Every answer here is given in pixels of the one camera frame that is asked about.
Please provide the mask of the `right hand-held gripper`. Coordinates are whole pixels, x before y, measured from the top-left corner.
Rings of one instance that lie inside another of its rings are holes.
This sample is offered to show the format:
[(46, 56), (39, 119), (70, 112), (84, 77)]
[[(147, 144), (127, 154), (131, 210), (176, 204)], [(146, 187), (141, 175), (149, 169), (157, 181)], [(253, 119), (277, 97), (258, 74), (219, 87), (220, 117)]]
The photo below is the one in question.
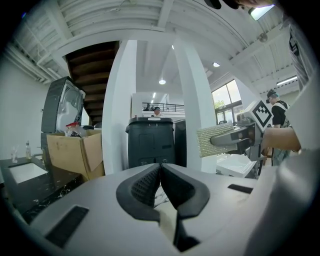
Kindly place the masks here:
[(250, 161), (260, 161), (263, 135), (271, 123), (273, 114), (262, 100), (253, 101), (242, 113), (236, 116), (237, 126), (231, 131), (210, 138), (214, 146), (238, 145), (238, 149)]

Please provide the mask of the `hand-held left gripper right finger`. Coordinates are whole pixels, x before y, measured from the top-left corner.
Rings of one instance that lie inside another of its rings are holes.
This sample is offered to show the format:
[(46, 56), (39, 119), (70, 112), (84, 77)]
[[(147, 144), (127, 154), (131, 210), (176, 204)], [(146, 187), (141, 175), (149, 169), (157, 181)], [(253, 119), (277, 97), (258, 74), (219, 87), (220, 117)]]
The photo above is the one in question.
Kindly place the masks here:
[(161, 185), (176, 210), (171, 245), (163, 256), (245, 256), (252, 232), (245, 212), (256, 179), (161, 165)]

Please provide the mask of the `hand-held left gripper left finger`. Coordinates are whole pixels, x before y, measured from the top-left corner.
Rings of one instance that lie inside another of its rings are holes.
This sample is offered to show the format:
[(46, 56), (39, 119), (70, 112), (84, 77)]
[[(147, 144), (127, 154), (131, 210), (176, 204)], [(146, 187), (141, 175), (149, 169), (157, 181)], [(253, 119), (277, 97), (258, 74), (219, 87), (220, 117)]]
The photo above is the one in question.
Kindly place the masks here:
[(173, 256), (154, 209), (160, 165), (85, 182), (44, 209), (31, 229), (53, 256)]

